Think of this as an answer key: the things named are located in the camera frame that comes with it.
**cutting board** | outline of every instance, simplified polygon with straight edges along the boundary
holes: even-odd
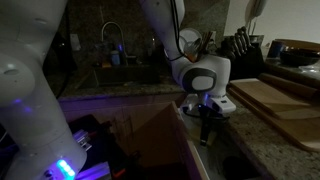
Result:
[[[277,119],[320,117],[320,102],[275,88],[258,79],[231,81],[231,86]]]
[[[228,92],[257,116],[275,127],[281,134],[298,147],[307,151],[320,151],[319,117],[307,119],[278,119],[266,111],[265,108],[257,103],[257,101],[252,101],[252,98],[248,98],[248,95],[240,92],[239,88],[241,87],[236,87],[232,84],[228,89]]]

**tile backsplash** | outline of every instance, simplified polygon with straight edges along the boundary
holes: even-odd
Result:
[[[185,17],[182,28],[191,27],[203,33],[214,30],[219,46],[223,38],[230,0],[185,0]],[[101,58],[95,45],[101,43],[101,28],[105,22],[118,23],[124,34],[126,51],[139,58],[147,57],[147,47],[155,38],[161,43],[146,21],[138,0],[69,0],[70,32],[78,34],[81,50],[73,52],[79,67],[87,66]],[[65,34],[65,19],[59,31]],[[117,34],[114,26],[105,29],[105,37]]]

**chrome faucet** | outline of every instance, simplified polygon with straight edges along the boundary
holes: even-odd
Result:
[[[119,24],[115,23],[115,22],[106,22],[103,26],[102,26],[102,29],[101,29],[101,41],[103,42],[104,41],[104,29],[108,26],[108,25],[115,25],[119,31],[120,31],[120,34],[121,34],[121,41],[122,41],[122,48],[123,48],[123,53],[124,53],[124,56],[125,56],[125,63],[126,63],[126,66],[128,66],[128,58],[136,58],[136,56],[128,56],[127,52],[126,52],[126,48],[125,48],[125,45],[124,45],[124,39],[123,39],[123,33],[122,33],[122,29],[121,27],[119,26]]]

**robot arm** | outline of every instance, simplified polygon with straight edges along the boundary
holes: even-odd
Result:
[[[200,102],[207,107],[219,113],[234,111],[235,105],[226,96],[231,68],[229,59],[205,55],[200,61],[191,63],[181,55],[175,33],[179,27],[175,26],[180,26],[184,17],[183,0],[140,0],[140,4],[171,60],[175,81],[188,93],[204,94]],[[176,24],[172,18],[175,16],[172,4],[176,5]]]

